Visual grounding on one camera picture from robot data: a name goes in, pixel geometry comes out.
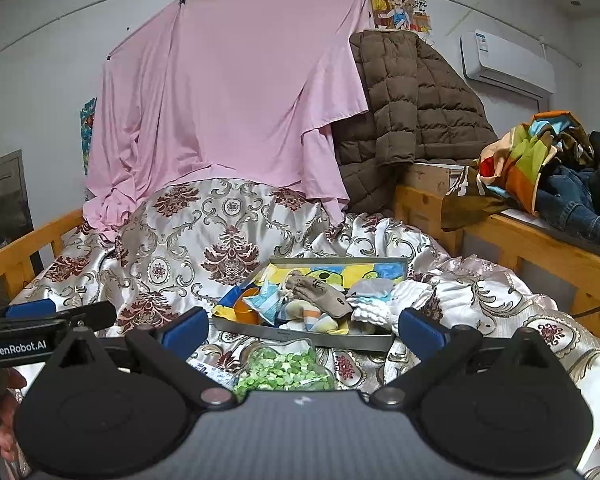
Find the person's hand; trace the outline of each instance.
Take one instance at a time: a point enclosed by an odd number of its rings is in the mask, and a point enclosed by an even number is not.
[[[27,380],[15,368],[9,369],[8,388],[24,388]],[[0,454],[8,462],[16,460],[16,437],[13,434],[13,415],[18,408],[18,401],[11,392],[7,392],[0,402]]]

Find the orange cup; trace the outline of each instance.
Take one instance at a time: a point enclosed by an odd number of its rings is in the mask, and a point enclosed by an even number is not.
[[[249,325],[259,325],[260,324],[260,316],[258,313],[253,310],[249,305],[247,305],[242,298],[248,298],[249,296],[256,296],[259,293],[258,288],[248,288],[245,290],[238,298],[234,304],[234,312],[235,319],[237,319],[240,323],[249,324]]]

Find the cartoon poster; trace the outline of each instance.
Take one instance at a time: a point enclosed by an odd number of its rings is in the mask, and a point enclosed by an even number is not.
[[[371,0],[377,28],[412,30],[432,44],[427,0]]]
[[[93,116],[95,115],[95,111],[95,97],[80,110],[80,139],[82,140],[84,174],[87,174],[87,170],[89,169],[89,150],[91,149],[91,131],[93,128]]]

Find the air conditioner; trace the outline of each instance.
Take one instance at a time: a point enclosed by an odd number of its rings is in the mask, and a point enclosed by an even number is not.
[[[518,44],[475,30],[460,38],[462,65],[469,79],[545,99],[555,94],[554,67]]]

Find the blue gripper pad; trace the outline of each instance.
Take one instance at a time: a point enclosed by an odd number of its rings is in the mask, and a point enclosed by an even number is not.
[[[4,317],[44,317],[55,313],[56,304],[53,300],[46,299],[11,305],[4,314]]]
[[[405,308],[398,319],[398,336],[420,361],[442,350],[449,340],[449,329],[414,308]]]
[[[197,306],[159,329],[156,339],[162,346],[186,361],[208,335],[208,315],[203,308]]]

